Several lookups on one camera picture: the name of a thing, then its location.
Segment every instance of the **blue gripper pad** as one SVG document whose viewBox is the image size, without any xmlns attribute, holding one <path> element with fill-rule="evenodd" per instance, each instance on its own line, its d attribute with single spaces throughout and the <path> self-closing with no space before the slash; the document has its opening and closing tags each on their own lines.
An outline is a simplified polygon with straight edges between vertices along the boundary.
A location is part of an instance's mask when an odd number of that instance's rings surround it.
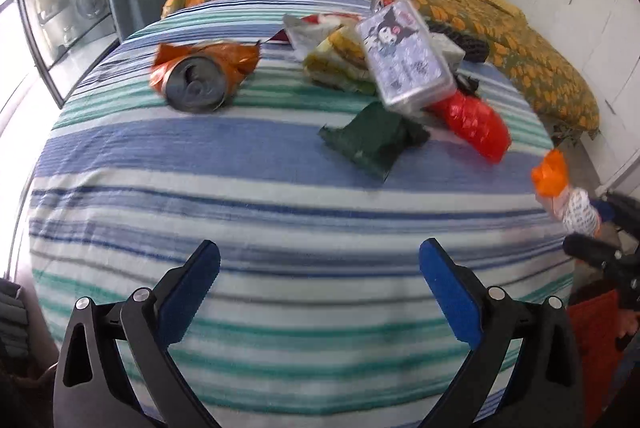
<svg viewBox="0 0 640 428">
<path fill-rule="evenodd" d="M 183 267 L 187 271 L 158 311 L 156 341 L 165 350 L 169 345 L 182 340 L 207 296 L 220 272 L 220 250 L 214 243 L 205 241 Z"/>
<path fill-rule="evenodd" d="M 613 221 L 613 219 L 616 218 L 616 212 L 614 211 L 614 209 L 610 204 L 604 201 L 601 201 L 600 199 L 590 199 L 590 202 L 591 202 L 591 206 L 596 208 L 596 211 L 598 212 L 600 219 L 604 223 L 611 222 Z"/>
<path fill-rule="evenodd" d="M 445 315 L 449 327 L 461 342 L 475 350 L 482 341 L 478 305 L 458 279 L 456 266 L 435 239 L 420 246 L 420 272 Z"/>
</svg>

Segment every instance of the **blue striped bedsheet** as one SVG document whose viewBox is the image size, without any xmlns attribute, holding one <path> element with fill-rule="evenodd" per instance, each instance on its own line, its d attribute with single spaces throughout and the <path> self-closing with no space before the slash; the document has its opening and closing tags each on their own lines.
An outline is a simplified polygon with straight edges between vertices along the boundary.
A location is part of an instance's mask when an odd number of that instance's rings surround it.
<svg viewBox="0 0 640 428">
<path fill-rule="evenodd" d="M 283 14 L 368 11 L 364 0 L 219 0 L 129 37 L 79 84 L 40 157 L 30 202 L 36 289 L 57 343 L 76 299 L 125 299 L 182 264 L 202 239 L 222 269 L 170 352 L 223 426 L 412 427 L 468 351 L 418 270 L 436 237 L 485 285 L 566 297 L 562 230 L 536 202 L 530 171 L 551 148 L 508 80 L 477 66 L 481 94 L 513 145 L 497 166 L 435 121 L 385 183 L 318 136 L 371 98 L 311 85 L 290 47 L 263 44 L 233 106 L 168 108 L 148 88 L 161 42 L 255 42 Z M 122 357 L 152 402 L 128 347 Z M 495 408 L 514 344 L 483 413 Z"/>
</svg>

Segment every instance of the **orange flower pattern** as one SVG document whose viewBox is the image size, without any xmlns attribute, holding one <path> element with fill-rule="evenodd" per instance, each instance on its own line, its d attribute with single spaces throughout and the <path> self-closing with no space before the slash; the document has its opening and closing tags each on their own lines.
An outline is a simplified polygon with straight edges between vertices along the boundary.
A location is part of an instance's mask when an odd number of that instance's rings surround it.
<svg viewBox="0 0 640 428">
<path fill-rule="evenodd" d="M 168 0 L 162 18 L 210 0 Z M 511 79 L 540 116 L 572 132 L 598 130 L 598 105 L 578 71 L 523 18 L 483 0 L 413 0 L 427 23 L 446 22 L 486 40 L 489 61 Z"/>
</svg>

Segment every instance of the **plastic bag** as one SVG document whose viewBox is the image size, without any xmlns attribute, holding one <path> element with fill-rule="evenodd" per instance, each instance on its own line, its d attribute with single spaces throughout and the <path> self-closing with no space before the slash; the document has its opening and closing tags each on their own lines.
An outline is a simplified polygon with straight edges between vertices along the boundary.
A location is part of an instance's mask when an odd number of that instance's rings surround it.
<svg viewBox="0 0 640 428">
<path fill-rule="evenodd" d="M 509 129 L 489 105 L 457 90 L 430 107 L 455 135 L 465 139 L 485 159 L 500 163 L 511 145 Z"/>
<path fill-rule="evenodd" d="M 539 166 L 531 171 L 536 199 L 545 210 L 562 221 L 569 233 L 596 236 L 600 215 L 590 204 L 589 195 L 569 182 L 569 169 L 559 150 L 551 150 Z"/>
</svg>

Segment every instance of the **orange plastic bag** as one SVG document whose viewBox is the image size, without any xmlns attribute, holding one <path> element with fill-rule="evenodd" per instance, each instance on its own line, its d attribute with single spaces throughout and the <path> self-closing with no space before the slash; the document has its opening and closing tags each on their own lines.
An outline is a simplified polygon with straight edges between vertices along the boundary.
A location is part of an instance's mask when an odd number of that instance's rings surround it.
<svg viewBox="0 0 640 428">
<path fill-rule="evenodd" d="M 569 169 L 562 152 L 551 150 L 540 166 L 531 171 L 531 180 L 541 197 L 558 197 L 569 186 Z"/>
</svg>

